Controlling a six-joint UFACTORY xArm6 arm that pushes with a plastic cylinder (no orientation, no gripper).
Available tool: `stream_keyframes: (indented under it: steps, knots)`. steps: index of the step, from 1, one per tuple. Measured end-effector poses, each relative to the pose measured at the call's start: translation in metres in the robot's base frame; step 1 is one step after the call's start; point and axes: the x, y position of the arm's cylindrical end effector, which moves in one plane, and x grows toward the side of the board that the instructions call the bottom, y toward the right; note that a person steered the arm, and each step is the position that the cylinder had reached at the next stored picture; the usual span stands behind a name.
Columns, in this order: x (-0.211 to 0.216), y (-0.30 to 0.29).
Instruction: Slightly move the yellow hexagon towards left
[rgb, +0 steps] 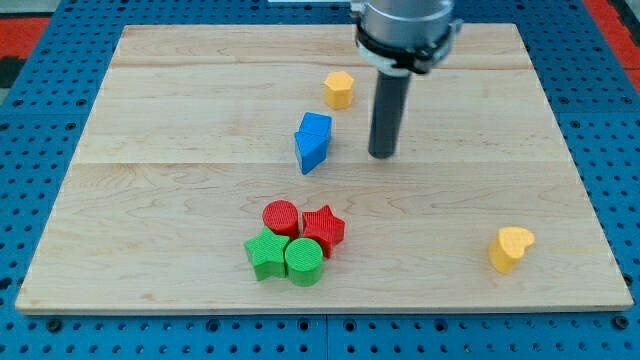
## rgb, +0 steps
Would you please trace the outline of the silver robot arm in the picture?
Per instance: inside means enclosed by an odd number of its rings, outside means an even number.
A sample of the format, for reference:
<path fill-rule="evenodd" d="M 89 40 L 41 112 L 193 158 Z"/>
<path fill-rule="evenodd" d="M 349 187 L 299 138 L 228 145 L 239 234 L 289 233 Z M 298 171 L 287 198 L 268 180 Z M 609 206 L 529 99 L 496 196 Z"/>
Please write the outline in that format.
<path fill-rule="evenodd" d="M 368 152 L 386 159 L 396 152 L 411 76 L 448 56 L 463 21 L 453 0 L 359 0 L 350 10 L 358 52 L 378 71 Z"/>

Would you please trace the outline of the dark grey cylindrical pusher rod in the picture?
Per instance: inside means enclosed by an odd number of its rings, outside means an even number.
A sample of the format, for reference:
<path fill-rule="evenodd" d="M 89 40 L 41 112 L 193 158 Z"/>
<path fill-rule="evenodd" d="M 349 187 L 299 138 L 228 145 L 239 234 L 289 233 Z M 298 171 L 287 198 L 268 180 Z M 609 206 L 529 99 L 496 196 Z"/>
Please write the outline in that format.
<path fill-rule="evenodd" d="M 395 154 L 411 77 L 378 73 L 369 134 L 369 154 L 386 159 Z"/>

